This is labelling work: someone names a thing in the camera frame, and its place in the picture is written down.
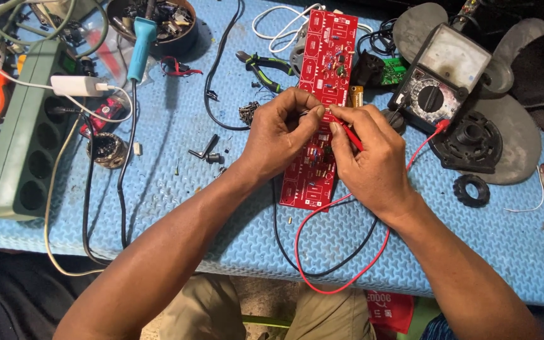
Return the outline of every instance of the table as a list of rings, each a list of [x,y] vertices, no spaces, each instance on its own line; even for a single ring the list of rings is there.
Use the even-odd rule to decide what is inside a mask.
[[[200,40],[182,61],[205,73],[211,66],[218,42],[225,26],[236,10],[232,0],[193,0],[199,16]],[[296,1],[296,9],[307,5]],[[232,29],[218,72],[211,89],[217,92],[219,103],[212,102],[212,110],[220,120],[240,125],[237,107],[249,101],[267,101],[265,90],[258,92],[250,86],[256,81],[244,69],[234,53],[244,50],[269,56],[268,41],[261,40],[251,31],[251,20],[265,9],[277,5],[274,1],[247,1],[245,10]],[[346,14],[361,17],[361,22],[376,28],[386,19],[384,13],[363,10],[355,5],[328,4],[330,9],[341,8]],[[274,35],[290,20],[291,12],[274,12],[259,25],[268,35]],[[98,21],[98,14],[90,20]],[[286,59],[289,51],[279,53]],[[97,66],[104,75],[101,65]],[[296,83],[297,78],[279,71],[266,70],[268,76],[284,87]],[[198,188],[213,181],[219,166],[207,164],[188,154],[188,149],[199,150],[213,133],[220,136],[215,152],[230,148],[226,165],[240,155],[247,132],[226,131],[209,119],[202,105],[204,76],[195,74],[186,78],[163,76],[159,67],[149,72],[152,81],[138,89],[140,119],[136,141],[143,145],[144,154],[134,157],[125,176],[125,196],[129,236],[134,240],[165,213],[191,197]],[[365,94],[365,102],[385,108],[390,94],[374,91]],[[129,136],[129,123],[121,124],[116,134]],[[406,154],[410,156],[424,140],[424,135],[412,128],[404,134]],[[544,161],[544,136],[541,161]],[[81,243],[81,216],[85,175],[88,159],[85,139],[74,138],[57,174],[53,198],[51,243],[54,253],[83,255]],[[179,158],[179,175],[174,175]],[[120,212],[116,192],[118,170],[96,167],[91,197],[90,234],[94,252],[114,258],[121,251]],[[541,188],[536,174],[513,186],[490,186],[490,204],[481,209],[465,207],[452,194],[456,171],[442,169],[439,160],[426,146],[409,174],[411,181],[439,218],[465,243],[478,252],[513,287],[527,303],[544,305],[544,205],[533,212],[510,213],[511,209],[526,209],[538,204]],[[277,178],[277,190],[281,179]],[[348,191],[339,182],[334,197]],[[272,228],[271,186],[257,190],[232,215],[213,242],[198,270],[232,275],[258,276],[300,280],[279,251]],[[278,225],[284,248],[293,258],[293,241],[299,222],[308,211],[285,206],[278,207]],[[319,272],[334,266],[350,254],[366,235],[373,216],[362,205],[352,203],[332,207],[311,219],[300,241],[303,266],[310,272]],[[44,252],[42,239],[43,219],[29,222],[0,220],[0,247]],[[367,265],[377,253],[385,234],[385,225],[373,233],[365,248],[347,265],[315,282],[341,284],[347,282]],[[432,296],[429,283],[404,242],[392,234],[388,247],[374,265],[358,281],[357,286],[391,292]]]

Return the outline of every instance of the black rubber gear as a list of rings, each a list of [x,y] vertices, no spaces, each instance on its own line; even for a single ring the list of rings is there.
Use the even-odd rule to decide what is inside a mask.
[[[478,190],[477,198],[473,198],[467,193],[467,190],[465,189],[467,184],[472,184],[476,187]],[[455,184],[453,184],[453,190],[455,191],[457,200],[468,207],[483,207],[490,201],[490,189],[488,184],[476,175],[463,175],[459,177],[455,180]]]

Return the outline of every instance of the red wire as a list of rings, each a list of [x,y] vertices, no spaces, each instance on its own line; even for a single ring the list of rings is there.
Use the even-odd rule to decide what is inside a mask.
[[[413,164],[413,161],[415,160],[415,157],[417,156],[417,154],[419,153],[419,151],[423,148],[423,146],[425,144],[427,144],[427,142],[429,142],[432,138],[434,138],[437,134],[439,134],[440,132],[442,132],[444,129],[446,129],[446,126],[448,125],[448,121],[444,122],[442,121],[441,124],[439,124],[436,129],[436,131],[434,132],[433,135],[429,136],[428,139],[425,140],[425,142],[423,142],[419,148],[415,151],[415,153],[412,155],[411,157],[411,160],[409,161],[409,164],[406,166],[406,171],[408,171],[410,168],[411,168],[411,165]],[[375,258],[373,258],[373,260],[371,261],[371,263],[368,264],[368,266],[366,266],[363,270],[360,271],[360,273],[356,274],[356,276],[354,278],[352,278],[348,283],[346,283],[345,285],[343,285],[342,287],[336,289],[336,290],[333,290],[331,292],[325,292],[323,290],[320,290],[316,287],[314,287],[312,285],[312,283],[310,283],[308,281],[308,278],[306,277],[306,275],[303,273],[303,270],[302,270],[302,264],[299,262],[299,256],[298,256],[298,245],[299,245],[299,235],[302,233],[302,229],[303,229],[303,226],[306,224],[306,222],[312,217],[314,216],[315,214],[321,212],[322,210],[328,208],[329,206],[331,205],[334,205],[336,204],[337,202],[340,202],[340,201],[343,201],[345,200],[347,197],[350,197],[352,194],[347,194],[345,195],[344,197],[341,197],[339,198],[338,200],[336,201],[333,201],[333,202],[330,202],[329,204],[327,205],[324,205],[324,206],[321,206],[320,208],[314,210],[313,212],[311,212],[308,216],[306,216],[306,218],[302,221],[302,223],[299,225],[299,228],[297,229],[297,235],[295,235],[295,260],[296,260],[296,263],[297,263],[297,268],[299,269],[299,274],[302,276],[302,279],[306,282],[306,284],[312,288],[313,290],[315,290],[316,292],[318,293],[321,293],[321,294],[327,294],[327,295],[330,295],[330,294],[335,294],[335,293],[338,293],[342,290],[344,290],[345,288],[348,288],[351,284],[353,284],[356,280],[358,280],[360,278],[360,276],[362,276],[362,274],[366,273],[367,270],[369,270],[374,264],[375,262],[377,262],[377,259],[379,259],[380,256],[382,256],[382,253],[383,251],[385,250],[387,244],[388,244],[388,240],[389,240],[389,228],[388,228],[388,231],[386,232],[386,237],[385,237],[385,240],[383,240],[383,244],[382,244],[382,247],[381,249],[379,249],[379,252],[377,252],[377,255],[375,255]]]

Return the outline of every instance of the khaki pants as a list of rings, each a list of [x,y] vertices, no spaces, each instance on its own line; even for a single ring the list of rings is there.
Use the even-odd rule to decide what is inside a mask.
[[[285,340],[375,340],[361,289],[324,295],[302,284],[297,307]],[[163,312],[161,340],[244,340],[245,336],[238,295],[226,275],[193,275]]]

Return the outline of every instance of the tangled wires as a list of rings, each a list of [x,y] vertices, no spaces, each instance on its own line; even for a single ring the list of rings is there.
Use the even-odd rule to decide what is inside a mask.
[[[392,58],[396,58],[396,44],[394,43],[394,35],[393,35],[394,24],[396,23],[396,20],[398,19],[395,18],[395,19],[385,20],[380,25],[378,31],[369,33],[367,35],[363,35],[362,37],[360,37],[360,39],[358,39],[358,44],[356,45],[356,50],[358,51],[358,55],[362,53],[360,49],[362,42],[368,39],[371,45],[372,51],[382,56],[392,56]],[[377,41],[380,41],[383,44],[382,48],[375,45]]]

